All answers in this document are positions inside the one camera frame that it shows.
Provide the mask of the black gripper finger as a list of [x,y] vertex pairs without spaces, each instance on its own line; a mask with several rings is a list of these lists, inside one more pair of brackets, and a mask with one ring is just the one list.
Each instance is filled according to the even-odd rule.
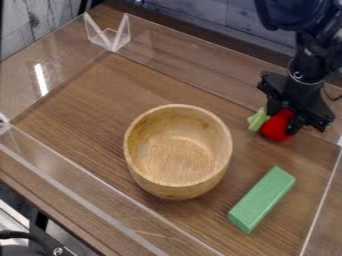
[[266,110],[267,115],[274,116],[284,109],[284,102],[274,97],[267,98]]
[[304,116],[296,115],[290,118],[286,128],[286,134],[293,136],[308,125],[308,120]]

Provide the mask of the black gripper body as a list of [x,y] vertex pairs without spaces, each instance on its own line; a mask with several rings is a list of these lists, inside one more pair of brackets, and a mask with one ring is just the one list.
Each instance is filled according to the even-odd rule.
[[336,120],[336,114],[324,100],[322,86],[322,81],[304,83],[292,73],[281,75],[265,71],[261,74],[257,88],[267,95],[267,98],[278,98],[284,102],[284,108],[288,108],[294,116],[301,115],[306,118],[306,126],[313,126],[324,132]]

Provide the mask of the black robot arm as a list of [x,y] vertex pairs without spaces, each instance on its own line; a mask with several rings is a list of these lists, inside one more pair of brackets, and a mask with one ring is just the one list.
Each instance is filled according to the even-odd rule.
[[325,79],[342,76],[342,0],[254,0],[263,27],[296,33],[296,55],[285,74],[263,72],[258,89],[267,96],[261,133],[290,139],[312,126],[325,131],[336,120]]

